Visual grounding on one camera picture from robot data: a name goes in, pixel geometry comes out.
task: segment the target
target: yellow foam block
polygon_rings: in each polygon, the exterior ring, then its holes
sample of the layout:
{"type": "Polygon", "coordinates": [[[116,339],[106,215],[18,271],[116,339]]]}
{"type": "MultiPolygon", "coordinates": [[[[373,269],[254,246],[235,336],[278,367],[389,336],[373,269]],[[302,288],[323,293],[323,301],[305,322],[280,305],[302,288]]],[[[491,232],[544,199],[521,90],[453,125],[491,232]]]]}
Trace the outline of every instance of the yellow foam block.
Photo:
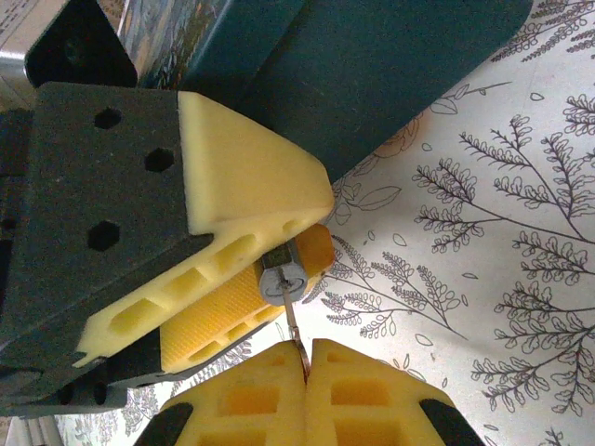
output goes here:
{"type": "Polygon", "coordinates": [[[414,377],[326,339],[315,339],[306,391],[307,446],[443,446],[419,406],[453,402],[414,377]]]}
{"type": "MultiPolygon", "coordinates": [[[[168,439],[176,446],[444,446],[419,405],[427,399],[454,407],[405,372],[316,339],[307,385],[298,350],[284,342],[181,393],[161,414],[168,426],[183,426],[177,441],[168,439]],[[190,418],[167,416],[183,403],[190,418]]],[[[153,421],[138,446],[157,444],[143,442],[163,431],[153,421]]]]}
{"type": "Polygon", "coordinates": [[[178,446],[304,444],[304,377],[292,342],[254,358],[168,401],[189,402],[192,415],[178,446]]]}
{"type": "Polygon", "coordinates": [[[178,111],[189,233],[214,241],[91,316],[75,367],[140,339],[333,207],[324,166],[295,144],[195,93],[178,94],[178,111]]]}
{"type": "MultiPolygon", "coordinates": [[[[335,260],[330,232],[316,224],[295,241],[312,287],[335,260]]],[[[283,312],[283,307],[272,307],[260,296],[255,268],[250,266],[161,325],[162,369],[175,374],[205,362],[283,312]]]]}

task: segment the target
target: fern drawing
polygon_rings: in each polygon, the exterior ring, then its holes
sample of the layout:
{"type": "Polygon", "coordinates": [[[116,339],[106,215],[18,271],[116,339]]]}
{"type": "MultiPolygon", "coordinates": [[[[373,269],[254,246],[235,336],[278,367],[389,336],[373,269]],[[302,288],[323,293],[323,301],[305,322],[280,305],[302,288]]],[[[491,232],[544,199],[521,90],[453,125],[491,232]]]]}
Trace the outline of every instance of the fern drawing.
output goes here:
{"type": "Polygon", "coordinates": [[[548,173],[539,170],[526,154],[533,132],[529,118],[515,116],[509,127],[508,134],[492,129],[496,145],[465,132],[460,134],[459,142],[472,156],[487,161],[497,170],[508,169],[512,173],[495,179],[496,195],[503,194],[507,199],[521,202],[528,211],[547,207],[558,212],[566,222],[567,231],[536,226],[478,203],[475,200],[477,178],[450,158],[441,159],[434,168],[427,165],[417,168],[413,180],[448,207],[422,206],[416,222],[423,224],[424,230],[439,235],[432,245],[434,253],[458,251],[473,238],[482,237],[486,225],[514,224],[520,232],[512,246],[522,250],[526,258],[522,270],[527,279],[540,277],[544,282],[576,284],[581,277],[595,273],[588,267],[588,251],[583,248],[594,245],[595,241],[584,235],[577,224],[585,216],[595,214],[595,193],[589,187],[595,182],[595,176],[587,171],[590,169],[588,158],[576,156],[562,132],[544,137],[540,141],[541,149],[554,174],[553,179],[546,179],[548,173]],[[474,214],[482,211],[484,216],[469,219],[465,217],[466,210],[474,214]]]}
{"type": "Polygon", "coordinates": [[[536,2],[531,20],[493,57],[493,62],[524,53],[522,62],[543,56],[562,41],[566,52],[590,51],[595,45],[593,0],[545,0],[536,2]]]}
{"type": "Polygon", "coordinates": [[[539,446],[562,446],[562,441],[564,440],[564,433],[559,430],[556,431],[552,427],[550,430],[546,430],[546,437],[545,439],[539,443],[539,446]]]}
{"type": "Polygon", "coordinates": [[[428,268],[414,267],[388,251],[382,253],[383,261],[368,263],[345,240],[338,236],[333,239],[338,246],[336,262],[302,303],[324,295],[321,301],[331,311],[327,315],[329,321],[360,327],[360,336],[370,339],[395,335],[399,315],[416,315],[464,338],[450,325],[448,317],[459,306],[465,307],[467,300],[457,296],[428,268]],[[391,295],[374,286],[377,274],[392,282],[391,295]],[[325,291],[329,281],[347,283],[357,291],[345,295],[325,291]]]}
{"type": "Polygon", "coordinates": [[[501,403],[513,413],[517,404],[539,400],[542,392],[552,389],[556,390],[557,402],[551,407],[555,413],[582,416],[584,405],[595,402],[595,324],[585,323],[595,316],[595,307],[566,309],[552,301],[549,287],[517,282],[496,306],[495,312],[506,313],[509,319],[508,331],[495,330],[505,348],[520,348],[527,356],[537,350],[551,355],[542,361],[511,356],[498,364],[488,358],[475,360],[471,378],[488,386],[483,394],[492,410],[501,403]]]}
{"type": "MultiPolygon", "coordinates": [[[[591,102],[585,95],[568,98],[570,109],[564,115],[570,125],[565,134],[578,138],[589,134],[591,102]]],[[[595,275],[589,264],[595,240],[585,233],[592,227],[590,216],[595,215],[591,186],[595,176],[592,160],[577,154],[563,132],[542,137],[540,151],[536,150],[529,124],[528,117],[515,116],[508,132],[492,129],[495,144],[460,134],[467,153],[496,172],[508,171],[494,181],[493,202],[498,195],[517,201],[524,213],[503,214],[480,203],[478,181],[471,171],[452,159],[441,159],[437,167],[419,166],[413,180],[447,206],[423,206],[416,222],[439,235],[432,251],[440,253],[462,249],[482,237],[489,226],[507,224],[519,229],[512,248],[522,255],[521,271],[528,282],[516,282],[495,308],[508,318],[506,330],[495,330],[496,340],[514,354],[497,363],[489,358],[476,360],[471,378],[486,384],[483,394],[492,410],[501,405],[515,412],[529,400],[552,392],[553,412],[582,416],[585,406],[595,402],[595,307],[554,303],[549,284],[574,286],[595,275]],[[537,164],[533,160],[540,152],[544,162],[537,164]],[[527,217],[538,210],[548,210],[549,217],[529,222],[527,217]],[[563,223],[552,224],[552,214],[563,223]]]]}

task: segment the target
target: hexagonal hole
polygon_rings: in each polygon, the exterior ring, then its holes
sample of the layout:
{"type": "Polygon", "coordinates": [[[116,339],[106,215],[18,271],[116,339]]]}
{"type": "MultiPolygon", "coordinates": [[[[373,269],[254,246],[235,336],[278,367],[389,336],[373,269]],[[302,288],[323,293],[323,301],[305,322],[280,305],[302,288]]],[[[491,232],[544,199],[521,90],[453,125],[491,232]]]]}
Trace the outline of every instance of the hexagonal hole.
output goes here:
{"type": "Polygon", "coordinates": [[[95,127],[109,130],[120,124],[122,113],[119,110],[108,107],[95,115],[95,127]]]}
{"type": "Polygon", "coordinates": [[[166,149],[155,149],[145,156],[145,169],[160,174],[174,165],[174,153],[166,149]]]}
{"type": "Polygon", "coordinates": [[[87,246],[102,253],[120,241],[120,227],[103,220],[91,228],[87,236],[87,246]]]}

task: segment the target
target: black plastic housing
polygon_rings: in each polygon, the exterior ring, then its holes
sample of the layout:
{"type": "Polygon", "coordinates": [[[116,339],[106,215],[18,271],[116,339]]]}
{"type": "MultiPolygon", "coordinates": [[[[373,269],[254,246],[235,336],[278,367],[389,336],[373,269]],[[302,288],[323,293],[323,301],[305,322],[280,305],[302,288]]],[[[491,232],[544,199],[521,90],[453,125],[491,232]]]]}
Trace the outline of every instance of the black plastic housing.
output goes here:
{"type": "Polygon", "coordinates": [[[0,385],[40,374],[0,404],[44,398],[91,370],[73,367],[87,318],[213,240],[188,233],[176,92],[45,84],[27,161],[0,385]]]}

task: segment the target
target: leaf pattern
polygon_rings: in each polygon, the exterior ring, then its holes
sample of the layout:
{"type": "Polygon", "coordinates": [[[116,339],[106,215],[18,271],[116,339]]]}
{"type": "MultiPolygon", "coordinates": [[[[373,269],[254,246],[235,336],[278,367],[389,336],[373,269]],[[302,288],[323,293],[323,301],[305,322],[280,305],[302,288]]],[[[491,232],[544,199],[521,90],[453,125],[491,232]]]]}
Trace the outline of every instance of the leaf pattern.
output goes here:
{"type": "Polygon", "coordinates": [[[521,59],[527,62],[543,57],[563,40],[572,42],[567,53],[589,50],[593,47],[593,29],[587,29],[592,20],[589,16],[595,12],[593,2],[570,0],[545,0],[535,2],[531,19],[525,23],[509,43],[494,56],[493,62],[525,53],[521,59]]]}

